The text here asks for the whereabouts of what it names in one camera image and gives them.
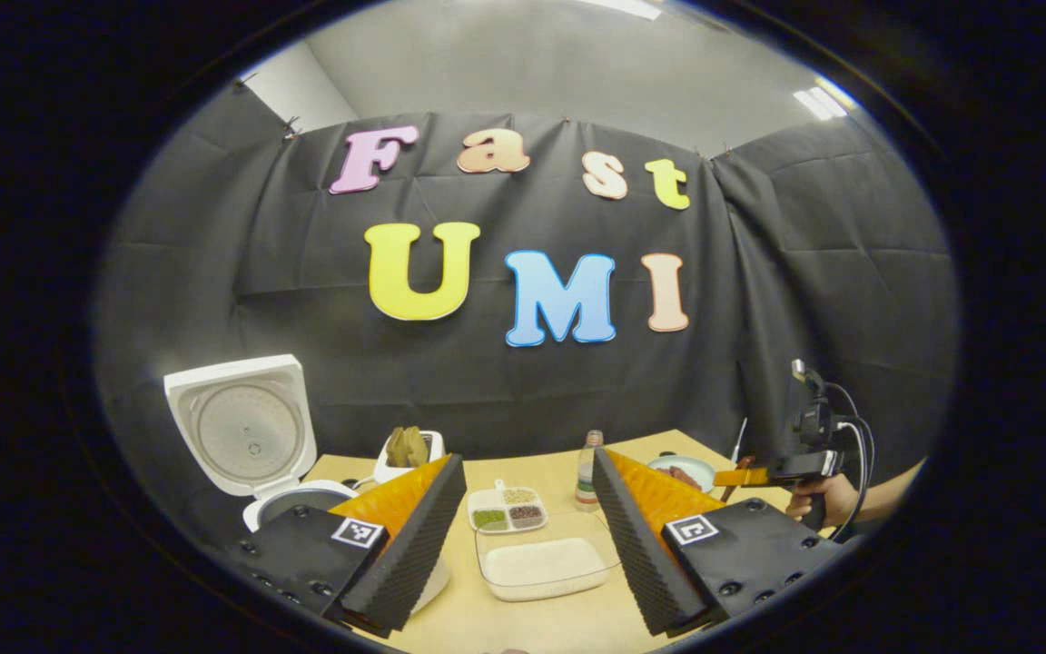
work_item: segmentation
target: ceiling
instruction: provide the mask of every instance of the ceiling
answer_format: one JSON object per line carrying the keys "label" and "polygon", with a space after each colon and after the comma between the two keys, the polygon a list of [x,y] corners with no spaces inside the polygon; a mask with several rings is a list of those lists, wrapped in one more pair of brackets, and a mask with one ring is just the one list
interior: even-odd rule
{"label": "ceiling", "polygon": [[817,73],[684,5],[653,7],[655,20],[576,0],[390,0],[246,74],[306,132],[407,112],[531,113],[715,155],[817,120],[794,98]]}

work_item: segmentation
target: plastic bottle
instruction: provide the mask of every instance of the plastic bottle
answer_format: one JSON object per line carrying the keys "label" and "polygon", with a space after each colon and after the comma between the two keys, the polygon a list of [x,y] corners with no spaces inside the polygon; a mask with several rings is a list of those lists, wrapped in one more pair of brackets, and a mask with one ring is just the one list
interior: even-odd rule
{"label": "plastic bottle", "polygon": [[595,451],[601,447],[602,431],[589,431],[584,450],[581,450],[578,475],[575,480],[575,508],[581,511],[594,511],[599,508],[599,500],[596,499],[595,489],[592,486],[592,467],[595,461]]}

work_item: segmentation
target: pink letter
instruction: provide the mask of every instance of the pink letter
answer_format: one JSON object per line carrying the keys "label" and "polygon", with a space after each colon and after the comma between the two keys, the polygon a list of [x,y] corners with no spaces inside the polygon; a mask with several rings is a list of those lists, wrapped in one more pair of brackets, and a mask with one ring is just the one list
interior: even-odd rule
{"label": "pink letter", "polygon": [[[379,148],[389,138],[391,143]],[[345,137],[349,152],[345,154],[345,164],[341,166],[341,177],[328,185],[331,194],[353,194],[354,190],[372,189],[378,185],[378,175],[370,173],[373,164],[382,170],[390,170],[397,161],[399,141],[414,143],[418,140],[418,128],[376,129],[373,132],[358,132]]]}
{"label": "pink letter", "polygon": [[652,276],[653,332],[680,332],[688,326],[688,316],[680,310],[680,281],[677,271],[684,262],[677,255],[643,255],[640,264]]}

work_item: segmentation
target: clear plastic container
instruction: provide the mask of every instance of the clear plastic container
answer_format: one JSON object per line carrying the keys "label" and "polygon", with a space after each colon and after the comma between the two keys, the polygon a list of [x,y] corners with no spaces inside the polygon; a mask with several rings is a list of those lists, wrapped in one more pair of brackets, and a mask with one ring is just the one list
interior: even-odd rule
{"label": "clear plastic container", "polygon": [[478,570],[491,592],[505,602],[589,590],[619,566],[611,534],[597,513],[551,513],[543,529],[503,534],[505,529],[491,522],[474,534]]}

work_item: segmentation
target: human hand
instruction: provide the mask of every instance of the human hand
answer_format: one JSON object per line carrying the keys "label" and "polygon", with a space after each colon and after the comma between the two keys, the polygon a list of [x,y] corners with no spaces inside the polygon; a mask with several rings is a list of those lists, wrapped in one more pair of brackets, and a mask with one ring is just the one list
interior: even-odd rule
{"label": "human hand", "polygon": [[789,506],[786,508],[786,516],[794,520],[801,520],[802,516],[810,513],[810,504],[814,500],[811,494],[824,494],[825,496],[825,522],[823,526],[840,525],[850,516],[855,504],[858,502],[858,492],[846,479],[845,475],[835,475],[817,481],[802,481],[793,488],[794,497],[790,498]]}

